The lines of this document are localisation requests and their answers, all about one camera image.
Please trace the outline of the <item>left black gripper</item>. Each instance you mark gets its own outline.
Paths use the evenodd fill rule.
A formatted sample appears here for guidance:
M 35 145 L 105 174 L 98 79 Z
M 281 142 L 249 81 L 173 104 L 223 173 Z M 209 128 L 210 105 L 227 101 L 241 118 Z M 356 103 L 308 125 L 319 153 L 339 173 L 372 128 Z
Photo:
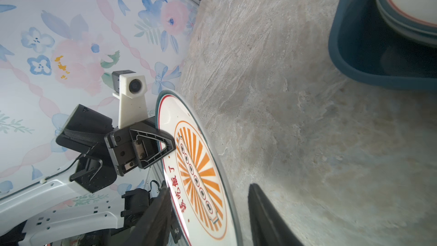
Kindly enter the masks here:
M 105 142 L 117 175 L 123 177 L 136 167 L 146 169 L 175 151 L 173 136 L 149 124 L 116 128 Z

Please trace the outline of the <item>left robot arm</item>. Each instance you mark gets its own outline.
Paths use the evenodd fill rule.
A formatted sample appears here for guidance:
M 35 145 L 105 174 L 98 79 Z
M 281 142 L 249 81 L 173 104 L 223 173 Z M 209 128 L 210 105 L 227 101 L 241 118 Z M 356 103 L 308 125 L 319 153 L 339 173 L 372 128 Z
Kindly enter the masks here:
M 157 130 L 145 113 L 135 123 L 114 128 L 111 118 L 79 105 L 56 142 L 79 152 L 64 171 L 1 199 L 1 244 L 40 246 L 82 233 L 133 227 L 128 246 L 164 246 L 171 232 L 170 191 L 153 198 L 145 189 L 122 195 L 122 206 L 99 206 L 62 215 L 65 200 L 98 192 L 134 170 L 145 169 L 175 150 L 173 136 Z

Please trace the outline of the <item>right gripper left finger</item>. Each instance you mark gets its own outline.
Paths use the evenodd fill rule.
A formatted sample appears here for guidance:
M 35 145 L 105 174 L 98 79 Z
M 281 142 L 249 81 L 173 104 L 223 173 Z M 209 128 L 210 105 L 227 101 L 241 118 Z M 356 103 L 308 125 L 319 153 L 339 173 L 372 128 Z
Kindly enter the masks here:
M 170 189 L 163 189 L 122 246 L 166 246 L 170 236 Z

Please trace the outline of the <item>orange sunburst plate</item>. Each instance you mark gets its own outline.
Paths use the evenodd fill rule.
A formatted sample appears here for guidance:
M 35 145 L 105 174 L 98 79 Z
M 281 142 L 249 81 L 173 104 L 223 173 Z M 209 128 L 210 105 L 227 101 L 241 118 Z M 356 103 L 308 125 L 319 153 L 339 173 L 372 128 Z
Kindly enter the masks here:
M 241 246 L 230 184 L 197 114 L 171 90 L 159 94 L 155 112 L 158 130 L 175 142 L 162 165 L 183 240 L 188 246 Z
M 437 46 L 437 0 L 376 0 L 386 24 L 403 37 Z

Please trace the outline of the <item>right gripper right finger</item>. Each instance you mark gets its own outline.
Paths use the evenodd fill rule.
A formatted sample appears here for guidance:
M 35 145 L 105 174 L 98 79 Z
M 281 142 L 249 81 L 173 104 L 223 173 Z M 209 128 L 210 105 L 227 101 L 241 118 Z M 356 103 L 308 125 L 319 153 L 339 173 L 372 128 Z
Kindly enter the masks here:
M 249 186 L 248 207 L 255 246 L 303 246 L 256 183 Z

